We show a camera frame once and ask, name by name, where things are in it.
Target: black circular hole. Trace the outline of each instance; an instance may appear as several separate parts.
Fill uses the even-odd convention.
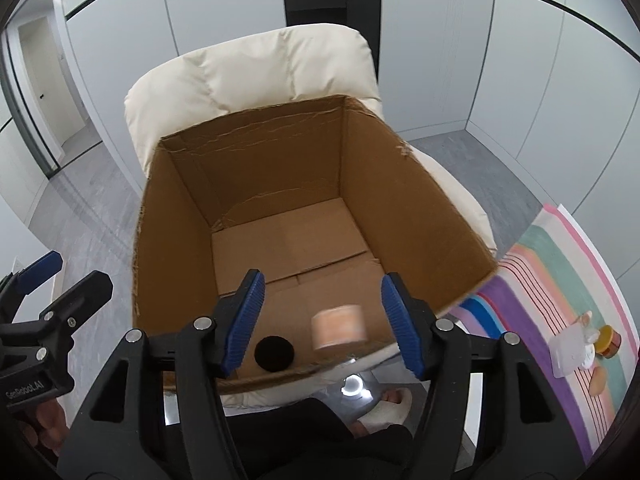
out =
[[[261,339],[255,346],[255,362],[268,372],[281,372],[291,366],[295,352],[293,345],[279,335]]]

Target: purple stripe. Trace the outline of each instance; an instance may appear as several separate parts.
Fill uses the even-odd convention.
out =
[[[471,335],[486,337],[486,330],[478,323],[478,320],[466,309],[455,306],[451,309],[451,315],[457,317]]]
[[[564,414],[574,430],[575,437],[582,451],[582,456],[585,462],[587,462],[593,455],[593,451],[584,420],[578,408],[578,403],[575,400],[575,396],[567,380],[565,378],[556,379],[554,377],[549,347],[540,334],[538,327],[536,327],[535,323],[533,323],[526,313],[509,285],[500,276],[495,276],[490,280],[481,289],[481,292],[487,295],[494,304],[500,305],[500,318],[504,321],[506,328],[512,332],[517,332],[527,345],[527,348],[556,394],[564,410]]]

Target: white slipper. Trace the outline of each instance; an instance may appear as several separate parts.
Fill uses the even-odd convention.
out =
[[[386,430],[392,424],[404,423],[409,415],[409,410],[411,410],[411,390],[399,388],[398,391],[402,396],[402,401],[399,404],[380,400],[373,410],[358,419],[369,433]]]

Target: yellow lid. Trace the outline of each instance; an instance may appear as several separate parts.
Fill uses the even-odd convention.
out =
[[[594,343],[596,353],[603,354],[613,341],[614,330],[611,325],[605,325],[600,329],[600,337]]]

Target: blue gripper pad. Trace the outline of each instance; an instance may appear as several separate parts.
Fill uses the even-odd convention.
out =
[[[62,256],[56,251],[45,254],[18,273],[18,292],[24,296],[31,294],[49,278],[59,273],[60,269],[62,269]]]
[[[418,336],[400,293],[388,274],[382,278],[381,294],[382,306],[385,308],[386,317],[394,331],[394,336],[396,336],[404,365],[420,380],[426,368],[422,359],[420,336]]]
[[[236,296],[242,294],[243,288],[241,285]],[[234,300],[239,301],[240,305],[226,336],[225,355],[220,365],[225,377],[229,377],[231,372],[242,364],[249,346],[249,339],[264,303],[264,274],[256,272],[244,296],[234,297]]]

